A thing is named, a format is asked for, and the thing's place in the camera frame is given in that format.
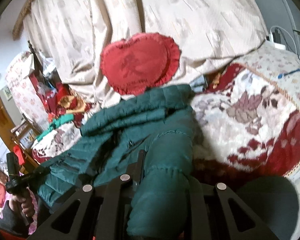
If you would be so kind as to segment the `person's left hand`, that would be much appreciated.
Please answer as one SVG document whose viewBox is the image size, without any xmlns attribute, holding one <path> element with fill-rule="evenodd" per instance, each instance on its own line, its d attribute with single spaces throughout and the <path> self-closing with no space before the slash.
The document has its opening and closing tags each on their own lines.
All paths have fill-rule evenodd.
<svg viewBox="0 0 300 240">
<path fill-rule="evenodd" d="M 33 217 L 35 214 L 34 204 L 28 189 L 25 189 L 22 194 L 13 194 L 9 201 L 9 207 L 18 215 L 23 213 L 26 217 Z"/>
</svg>

